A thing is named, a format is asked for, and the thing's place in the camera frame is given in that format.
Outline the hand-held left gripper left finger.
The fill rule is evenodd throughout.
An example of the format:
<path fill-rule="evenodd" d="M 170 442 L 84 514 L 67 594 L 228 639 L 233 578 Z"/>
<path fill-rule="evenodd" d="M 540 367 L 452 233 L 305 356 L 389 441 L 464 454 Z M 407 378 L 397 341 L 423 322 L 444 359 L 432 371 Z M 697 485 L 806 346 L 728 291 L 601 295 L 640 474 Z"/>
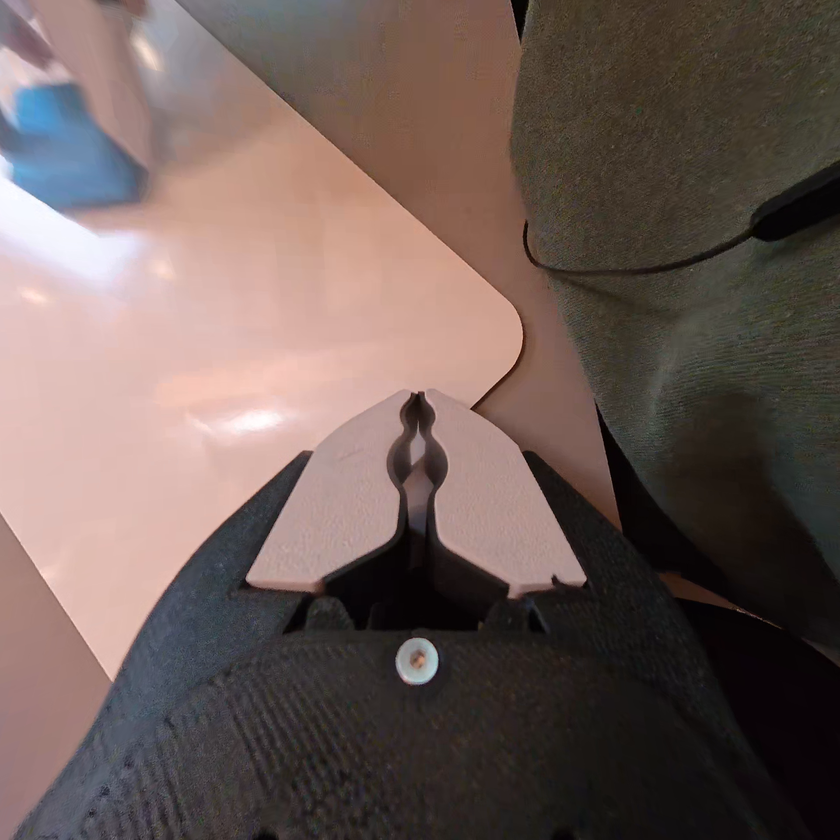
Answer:
<path fill-rule="evenodd" d="M 255 561 L 256 589 L 329 595 L 367 621 L 408 568 L 407 501 L 417 394 L 399 391 L 311 452 Z"/>

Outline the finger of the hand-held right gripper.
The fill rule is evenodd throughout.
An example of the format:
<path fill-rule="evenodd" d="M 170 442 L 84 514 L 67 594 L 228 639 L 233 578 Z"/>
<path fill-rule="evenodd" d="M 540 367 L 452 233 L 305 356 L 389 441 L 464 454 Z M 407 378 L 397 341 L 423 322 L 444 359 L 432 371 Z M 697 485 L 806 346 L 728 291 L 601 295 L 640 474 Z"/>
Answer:
<path fill-rule="evenodd" d="M 131 43 L 145 2 L 34 1 L 32 8 L 93 121 L 134 163 L 153 167 L 151 111 Z"/>

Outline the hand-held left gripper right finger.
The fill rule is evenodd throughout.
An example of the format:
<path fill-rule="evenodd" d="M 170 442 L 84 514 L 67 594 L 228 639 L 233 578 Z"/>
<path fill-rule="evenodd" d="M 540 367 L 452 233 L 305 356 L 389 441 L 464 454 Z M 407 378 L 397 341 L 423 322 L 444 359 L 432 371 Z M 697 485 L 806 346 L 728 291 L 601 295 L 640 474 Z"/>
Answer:
<path fill-rule="evenodd" d="M 435 590 L 482 621 L 501 601 L 582 588 L 586 574 L 520 447 L 438 390 L 425 391 L 423 408 Z"/>

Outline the blue whiteboard eraser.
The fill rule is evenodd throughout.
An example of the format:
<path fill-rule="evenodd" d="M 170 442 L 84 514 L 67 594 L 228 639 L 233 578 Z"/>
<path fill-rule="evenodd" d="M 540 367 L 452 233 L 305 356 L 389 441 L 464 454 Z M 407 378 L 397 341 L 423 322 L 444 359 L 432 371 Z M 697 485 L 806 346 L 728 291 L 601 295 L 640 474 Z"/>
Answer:
<path fill-rule="evenodd" d="M 1 116 L 11 181 L 58 211 L 137 203 L 148 172 L 95 122 L 78 85 L 21 87 Z"/>

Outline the white whiteboard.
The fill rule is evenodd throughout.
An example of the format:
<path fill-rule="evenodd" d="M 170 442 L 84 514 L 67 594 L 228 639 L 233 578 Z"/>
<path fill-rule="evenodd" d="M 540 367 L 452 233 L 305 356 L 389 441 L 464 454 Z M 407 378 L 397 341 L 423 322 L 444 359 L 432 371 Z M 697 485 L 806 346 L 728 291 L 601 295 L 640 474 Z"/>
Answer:
<path fill-rule="evenodd" d="M 63 215 L 2 179 L 2 516 L 107 677 L 199 544 L 409 388 L 475 405 L 515 308 L 176 2 L 132 33 L 163 155 Z"/>

